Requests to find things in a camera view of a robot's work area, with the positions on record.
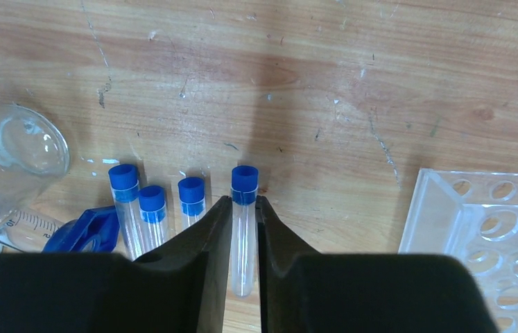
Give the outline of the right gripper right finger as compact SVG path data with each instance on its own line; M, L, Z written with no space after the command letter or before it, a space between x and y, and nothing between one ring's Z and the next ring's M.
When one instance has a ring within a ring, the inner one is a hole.
M496 332L470 272L446 255L324 254L257 199L263 332Z

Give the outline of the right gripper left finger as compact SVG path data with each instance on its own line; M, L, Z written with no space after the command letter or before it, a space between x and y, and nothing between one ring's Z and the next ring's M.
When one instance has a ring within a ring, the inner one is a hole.
M0 254L0 332L221 332L232 199L130 261L116 253Z

